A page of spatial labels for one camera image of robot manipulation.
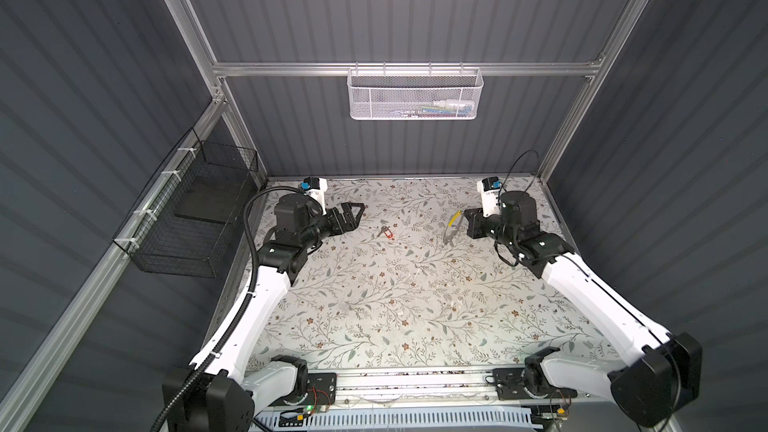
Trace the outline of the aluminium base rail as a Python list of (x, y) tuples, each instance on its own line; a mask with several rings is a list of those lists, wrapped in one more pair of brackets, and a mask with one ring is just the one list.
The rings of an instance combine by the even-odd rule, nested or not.
[(533, 393), (523, 385), (521, 364), (311, 370), (307, 390), (280, 396), (271, 407), (310, 406), (323, 413), (365, 407), (564, 405), (599, 403), (592, 392), (568, 386), (560, 392)]

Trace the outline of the marker pens in basket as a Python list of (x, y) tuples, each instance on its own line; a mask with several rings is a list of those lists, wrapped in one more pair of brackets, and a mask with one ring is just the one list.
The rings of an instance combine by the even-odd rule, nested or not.
[(389, 119), (468, 119), (476, 116), (477, 102), (446, 99), (431, 102), (395, 103), (380, 113)]

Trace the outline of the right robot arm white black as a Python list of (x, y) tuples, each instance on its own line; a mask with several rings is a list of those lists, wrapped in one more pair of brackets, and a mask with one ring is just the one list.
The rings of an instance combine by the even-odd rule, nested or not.
[(603, 281), (561, 236), (540, 226), (535, 200), (506, 191), (489, 177), (478, 182), (481, 207), (464, 211), (467, 234), (505, 248), (508, 265), (522, 265), (561, 293), (609, 341), (615, 360), (589, 359), (546, 346), (528, 356), (518, 383), (532, 398), (567, 390), (613, 402), (638, 427), (665, 430), (700, 393), (703, 348), (675, 335)]

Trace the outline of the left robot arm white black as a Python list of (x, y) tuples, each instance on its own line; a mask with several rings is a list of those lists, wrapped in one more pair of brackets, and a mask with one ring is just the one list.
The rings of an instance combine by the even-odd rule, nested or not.
[(359, 202), (326, 208), (324, 193), (279, 187), (275, 226), (262, 245), (245, 232), (252, 270), (224, 322), (191, 359), (168, 373), (163, 409), (151, 430), (247, 431), (274, 402), (300, 401), (307, 393), (308, 366), (278, 355), (255, 373), (246, 372), (258, 339), (279, 303), (295, 284), (309, 256), (324, 239), (356, 230), (365, 211)]

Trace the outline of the key with red tag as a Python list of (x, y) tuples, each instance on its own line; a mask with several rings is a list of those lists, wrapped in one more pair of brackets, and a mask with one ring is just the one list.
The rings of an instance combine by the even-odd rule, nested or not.
[(391, 229), (388, 226), (382, 226), (381, 230), (379, 232), (379, 236), (384, 236), (388, 240), (394, 239), (394, 233), (391, 231)]

